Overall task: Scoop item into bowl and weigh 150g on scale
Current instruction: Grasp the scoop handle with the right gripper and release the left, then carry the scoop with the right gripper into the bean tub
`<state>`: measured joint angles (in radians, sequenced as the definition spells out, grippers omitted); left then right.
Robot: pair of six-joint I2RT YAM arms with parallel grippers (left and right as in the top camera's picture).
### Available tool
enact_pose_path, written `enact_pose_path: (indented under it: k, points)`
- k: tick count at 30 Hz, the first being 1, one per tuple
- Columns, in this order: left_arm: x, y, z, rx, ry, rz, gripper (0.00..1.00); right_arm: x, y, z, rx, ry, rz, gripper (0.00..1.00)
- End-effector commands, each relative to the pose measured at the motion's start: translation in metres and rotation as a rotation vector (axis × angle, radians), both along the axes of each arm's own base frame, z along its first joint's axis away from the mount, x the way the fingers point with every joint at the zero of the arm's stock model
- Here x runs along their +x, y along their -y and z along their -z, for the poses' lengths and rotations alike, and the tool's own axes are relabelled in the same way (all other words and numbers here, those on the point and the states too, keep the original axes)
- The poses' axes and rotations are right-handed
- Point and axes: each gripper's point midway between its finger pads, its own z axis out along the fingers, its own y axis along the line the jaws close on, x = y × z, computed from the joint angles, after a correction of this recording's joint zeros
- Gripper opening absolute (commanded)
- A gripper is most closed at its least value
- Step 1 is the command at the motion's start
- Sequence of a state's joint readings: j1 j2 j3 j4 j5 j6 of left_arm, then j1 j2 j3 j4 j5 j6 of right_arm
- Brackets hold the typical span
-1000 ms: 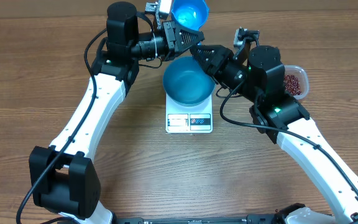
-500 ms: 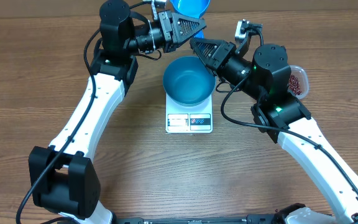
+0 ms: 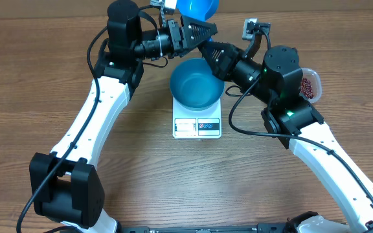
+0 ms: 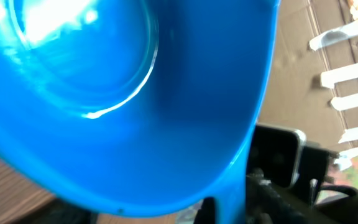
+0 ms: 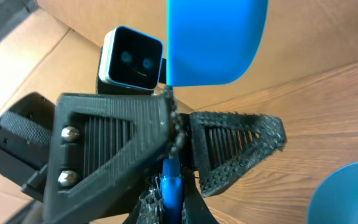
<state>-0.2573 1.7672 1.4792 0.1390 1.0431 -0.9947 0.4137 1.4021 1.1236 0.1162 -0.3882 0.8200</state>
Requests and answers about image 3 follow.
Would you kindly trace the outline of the blue plastic measuring scoop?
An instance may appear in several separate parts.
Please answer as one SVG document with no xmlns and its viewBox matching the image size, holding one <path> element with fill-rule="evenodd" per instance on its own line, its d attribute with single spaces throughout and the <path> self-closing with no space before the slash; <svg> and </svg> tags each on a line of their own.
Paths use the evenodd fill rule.
<svg viewBox="0 0 373 233">
<path fill-rule="evenodd" d="M 206 21 L 216 13 L 219 2 L 219 0 L 178 0 L 176 7 L 181 15 Z"/>
</svg>

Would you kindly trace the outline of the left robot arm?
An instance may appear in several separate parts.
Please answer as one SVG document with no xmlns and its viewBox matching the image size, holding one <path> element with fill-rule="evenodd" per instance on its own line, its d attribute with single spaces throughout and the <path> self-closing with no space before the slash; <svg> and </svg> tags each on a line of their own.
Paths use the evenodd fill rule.
<svg viewBox="0 0 373 233">
<path fill-rule="evenodd" d="M 62 232 L 118 232 L 104 210 L 105 193 L 96 168 L 103 145 L 120 112 L 139 86 L 145 65 L 182 57 L 215 35 L 209 22 L 217 1 L 151 1 L 144 6 L 114 1 L 107 24 L 96 35 L 98 59 L 89 63 L 90 92 L 65 136 L 49 154 L 30 164 L 32 196 L 26 208 L 60 224 Z"/>
</svg>

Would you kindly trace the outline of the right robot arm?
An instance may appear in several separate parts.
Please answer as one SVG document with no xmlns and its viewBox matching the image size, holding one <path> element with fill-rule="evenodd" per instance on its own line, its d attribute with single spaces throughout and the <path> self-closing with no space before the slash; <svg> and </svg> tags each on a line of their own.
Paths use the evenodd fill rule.
<svg viewBox="0 0 373 233">
<path fill-rule="evenodd" d="M 199 51 L 215 77 L 235 83 L 267 105 L 261 112 L 267 129 L 263 135 L 278 138 L 309 167 L 342 210 L 349 231 L 373 231 L 373 182 L 301 93 L 303 71 L 297 50 L 271 47 L 262 63 L 229 43 L 206 42 Z"/>
</svg>

